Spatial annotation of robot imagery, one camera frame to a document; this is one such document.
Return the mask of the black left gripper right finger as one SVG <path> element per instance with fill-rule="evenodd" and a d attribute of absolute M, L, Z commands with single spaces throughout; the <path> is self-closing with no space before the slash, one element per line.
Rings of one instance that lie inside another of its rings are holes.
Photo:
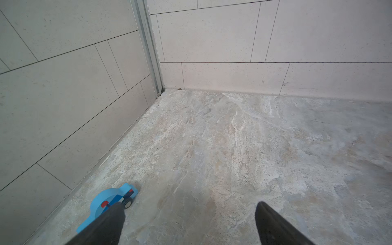
<path fill-rule="evenodd" d="M 314 245 L 266 202 L 257 204 L 255 221 L 262 245 Z"/>

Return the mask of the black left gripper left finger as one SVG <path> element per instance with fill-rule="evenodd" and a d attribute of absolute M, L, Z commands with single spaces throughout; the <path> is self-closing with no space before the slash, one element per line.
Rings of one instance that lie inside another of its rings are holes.
<path fill-rule="evenodd" d="M 115 203 L 66 244 L 118 245 L 125 218 L 123 205 Z"/>

